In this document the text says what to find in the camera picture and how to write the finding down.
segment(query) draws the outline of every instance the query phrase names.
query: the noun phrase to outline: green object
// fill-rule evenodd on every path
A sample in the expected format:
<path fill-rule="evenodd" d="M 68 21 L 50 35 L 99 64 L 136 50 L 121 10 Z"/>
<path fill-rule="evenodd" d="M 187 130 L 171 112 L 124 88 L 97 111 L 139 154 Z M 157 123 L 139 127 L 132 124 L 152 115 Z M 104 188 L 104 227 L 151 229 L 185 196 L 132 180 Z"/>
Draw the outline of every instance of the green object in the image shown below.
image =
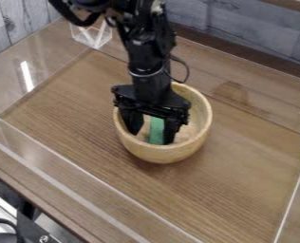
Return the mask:
<path fill-rule="evenodd" d="M 164 119 L 152 117 L 149 143 L 164 145 Z"/>

